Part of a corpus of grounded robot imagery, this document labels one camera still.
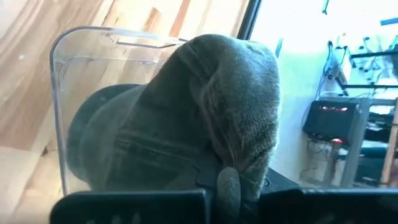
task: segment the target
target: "black object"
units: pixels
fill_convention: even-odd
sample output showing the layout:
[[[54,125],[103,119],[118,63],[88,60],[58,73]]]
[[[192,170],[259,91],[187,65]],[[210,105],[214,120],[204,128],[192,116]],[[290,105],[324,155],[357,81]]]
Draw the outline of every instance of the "black object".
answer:
[[[263,194],[258,223],[396,223],[398,190],[294,189]],[[69,195],[50,224],[212,223],[204,190]]]
[[[369,129],[365,130],[365,140],[368,141],[379,141],[388,143],[390,138],[392,120],[394,119],[394,114],[378,114],[370,113],[368,118],[368,123],[372,126],[376,126],[379,129]]]
[[[257,15],[260,9],[261,0],[250,0],[241,23],[241,27],[236,38],[249,40],[256,23]]]
[[[210,223],[204,190],[95,194],[80,192],[53,207],[50,224]]]
[[[398,190],[289,190],[262,195],[261,224],[397,223]]]
[[[384,153],[384,157],[378,159],[365,156],[360,158],[354,182],[366,184],[371,187],[379,187],[386,152],[387,149],[381,150],[380,154]]]
[[[342,145],[350,146],[358,117],[356,103],[313,101],[303,132],[319,141],[336,139],[336,141],[342,140]]]
[[[280,173],[268,168],[266,181],[261,190],[261,194],[300,188],[299,184],[289,180]]]
[[[389,56],[389,55],[397,55],[398,51],[384,51],[384,52],[371,52],[371,53],[363,53],[363,54],[353,54],[350,59],[354,58],[364,58],[364,57],[377,57],[377,56]]]
[[[388,88],[398,88],[398,85],[344,85],[342,84],[341,89],[345,90],[348,88],[363,88],[363,89],[388,89]]]

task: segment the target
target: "wood grain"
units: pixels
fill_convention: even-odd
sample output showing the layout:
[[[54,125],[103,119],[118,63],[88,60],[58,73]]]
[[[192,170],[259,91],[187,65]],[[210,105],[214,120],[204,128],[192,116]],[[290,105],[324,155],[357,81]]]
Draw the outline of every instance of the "wood grain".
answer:
[[[204,33],[234,36],[247,4],[248,0],[1,2],[0,209],[7,218],[12,217],[10,222],[47,223],[51,206],[62,196],[49,54],[63,31],[76,26],[108,26],[183,39]],[[123,60],[71,62],[63,74],[65,93],[61,105],[65,124],[96,90],[116,83],[148,83],[173,52],[109,50],[100,47],[101,41],[82,34],[81,38],[66,41],[64,51],[117,57],[140,55],[159,58],[159,65],[148,67]],[[118,41],[141,40],[118,37]],[[87,188],[85,183],[73,183]]]

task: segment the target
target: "red light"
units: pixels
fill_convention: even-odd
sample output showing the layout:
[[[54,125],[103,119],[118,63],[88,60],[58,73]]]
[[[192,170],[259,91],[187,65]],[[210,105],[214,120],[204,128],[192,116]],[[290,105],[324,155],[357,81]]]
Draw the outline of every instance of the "red light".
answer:
[[[343,143],[343,140],[341,140],[341,139],[332,139],[331,141],[333,143],[338,143],[338,144],[342,144]]]

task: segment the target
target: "black plastic edge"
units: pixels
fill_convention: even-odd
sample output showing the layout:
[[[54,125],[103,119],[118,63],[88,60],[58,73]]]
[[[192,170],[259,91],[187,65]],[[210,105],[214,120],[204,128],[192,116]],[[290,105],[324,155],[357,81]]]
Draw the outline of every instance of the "black plastic edge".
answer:
[[[253,31],[254,24],[260,9],[262,0],[250,0],[248,8],[244,13],[241,27],[239,28],[238,36],[236,38],[241,40],[249,40]]]
[[[398,85],[342,85],[344,89],[347,88],[365,88],[365,89],[388,89],[388,88],[398,88]]]
[[[391,51],[385,51],[385,52],[371,52],[371,53],[365,53],[365,54],[353,54],[353,55],[351,55],[350,59],[365,58],[365,57],[389,56],[389,55],[398,55],[398,51],[391,50]]]

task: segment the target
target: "electronic device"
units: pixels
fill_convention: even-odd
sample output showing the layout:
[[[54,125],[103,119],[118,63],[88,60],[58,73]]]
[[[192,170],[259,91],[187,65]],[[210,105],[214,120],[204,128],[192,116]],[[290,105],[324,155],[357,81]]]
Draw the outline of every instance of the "electronic device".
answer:
[[[356,103],[313,101],[303,132],[312,139],[350,146],[358,118]]]

